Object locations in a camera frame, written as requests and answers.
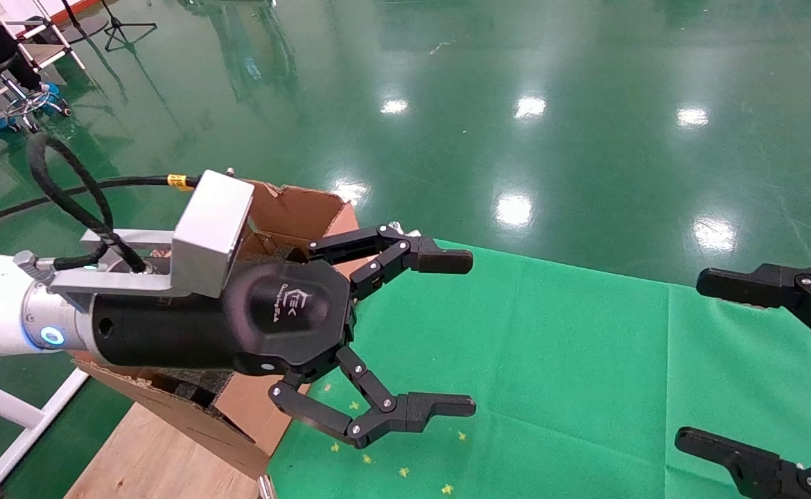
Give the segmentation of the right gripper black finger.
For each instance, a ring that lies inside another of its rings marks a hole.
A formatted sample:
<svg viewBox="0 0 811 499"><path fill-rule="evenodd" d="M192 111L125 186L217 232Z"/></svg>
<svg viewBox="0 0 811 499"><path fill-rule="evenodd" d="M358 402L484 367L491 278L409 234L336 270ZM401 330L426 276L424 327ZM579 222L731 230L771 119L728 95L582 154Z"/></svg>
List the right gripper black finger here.
<svg viewBox="0 0 811 499"><path fill-rule="evenodd" d="M811 498L811 467L801 468L776 453L692 427L678 429L674 445L725 468L741 496Z"/></svg>
<svg viewBox="0 0 811 499"><path fill-rule="evenodd" d="M784 308L811 330L811 268L762 264L750 274L706 268L698 275L696 290L729 302Z"/></svg>

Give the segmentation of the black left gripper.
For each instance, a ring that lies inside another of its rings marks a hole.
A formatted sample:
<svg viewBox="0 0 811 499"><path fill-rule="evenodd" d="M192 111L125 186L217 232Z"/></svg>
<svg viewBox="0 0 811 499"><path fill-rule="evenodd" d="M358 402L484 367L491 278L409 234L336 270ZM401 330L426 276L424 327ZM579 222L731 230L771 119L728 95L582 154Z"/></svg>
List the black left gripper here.
<svg viewBox="0 0 811 499"><path fill-rule="evenodd" d="M248 376L291 371L269 389L270 400L294 420L357 449L391 432L423 432L436 416L475 414L468 395L393 396L351 347L343 347L352 338L351 298L364 300L405 270L468 274L472 252L443 249L431 237L409 236L387 224L312 240L308 258L323 261L237 264L218 298L98 295L91 310L93 353L124 367ZM333 268L362 259L369 260L349 280ZM334 356L333 364L369 405L361 416L299 392L305 378L292 372L320 373Z"/></svg>

